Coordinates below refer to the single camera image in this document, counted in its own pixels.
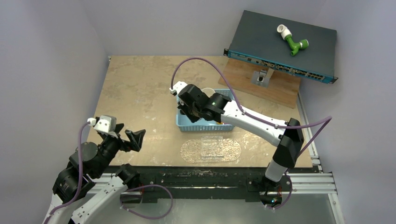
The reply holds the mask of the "yellow mug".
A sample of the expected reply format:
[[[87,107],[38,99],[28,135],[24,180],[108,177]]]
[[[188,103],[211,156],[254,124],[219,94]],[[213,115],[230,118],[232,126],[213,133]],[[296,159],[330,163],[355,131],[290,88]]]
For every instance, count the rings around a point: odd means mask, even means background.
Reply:
[[[202,90],[201,90],[204,94],[206,94],[207,95],[207,97],[211,97],[214,93],[216,93],[216,91],[214,90],[214,89],[212,89],[212,88],[203,88]]]

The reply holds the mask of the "light blue perforated basket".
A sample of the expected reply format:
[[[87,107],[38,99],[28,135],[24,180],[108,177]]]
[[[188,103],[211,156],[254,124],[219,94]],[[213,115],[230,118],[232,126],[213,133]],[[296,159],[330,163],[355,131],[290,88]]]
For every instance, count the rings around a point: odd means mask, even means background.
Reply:
[[[229,89],[214,89],[216,93],[234,99]],[[231,132],[234,129],[233,125],[217,123],[216,121],[206,121],[199,119],[197,122],[192,123],[186,115],[180,111],[176,114],[176,125],[181,132]]]

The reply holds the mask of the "clear textured square dish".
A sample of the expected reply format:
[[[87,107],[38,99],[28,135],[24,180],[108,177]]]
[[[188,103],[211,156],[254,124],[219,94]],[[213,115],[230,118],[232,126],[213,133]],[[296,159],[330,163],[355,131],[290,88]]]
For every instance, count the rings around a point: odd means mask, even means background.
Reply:
[[[201,138],[200,158],[204,161],[221,161],[224,159],[222,148],[222,136],[203,136]]]

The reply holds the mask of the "textured clear oval tray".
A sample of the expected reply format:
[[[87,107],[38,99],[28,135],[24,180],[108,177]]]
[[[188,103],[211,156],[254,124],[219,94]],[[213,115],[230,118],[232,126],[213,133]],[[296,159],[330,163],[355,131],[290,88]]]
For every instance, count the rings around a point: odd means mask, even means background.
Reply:
[[[181,157],[188,163],[229,162],[241,155],[241,145],[234,139],[204,136],[181,145]]]

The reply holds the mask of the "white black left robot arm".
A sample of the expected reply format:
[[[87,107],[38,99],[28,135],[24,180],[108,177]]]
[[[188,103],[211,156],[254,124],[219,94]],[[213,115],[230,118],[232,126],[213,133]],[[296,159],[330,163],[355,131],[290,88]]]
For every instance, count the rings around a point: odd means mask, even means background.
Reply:
[[[116,154],[119,151],[141,150],[146,130],[125,130],[127,140],[123,140],[120,136],[123,127],[124,124],[120,123],[115,124],[109,132],[97,131],[102,138],[99,144],[82,142],[81,138],[78,138],[78,147],[69,157],[66,168],[58,174],[52,187],[51,204],[43,223],[71,223],[71,216],[78,202],[95,186],[93,179],[102,176]]]

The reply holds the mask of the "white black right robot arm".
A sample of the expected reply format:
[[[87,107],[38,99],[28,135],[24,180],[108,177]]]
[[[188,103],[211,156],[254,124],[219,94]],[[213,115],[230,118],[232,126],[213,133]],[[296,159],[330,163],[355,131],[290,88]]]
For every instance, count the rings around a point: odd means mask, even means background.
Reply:
[[[193,84],[177,82],[170,88],[173,96],[178,96],[177,107],[191,123],[201,119],[230,124],[253,133],[276,147],[272,160],[262,177],[263,186],[273,190],[280,185],[281,177],[293,168],[304,143],[304,136],[297,126],[300,122],[278,120],[238,107],[236,100],[214,93],[207,96]]]

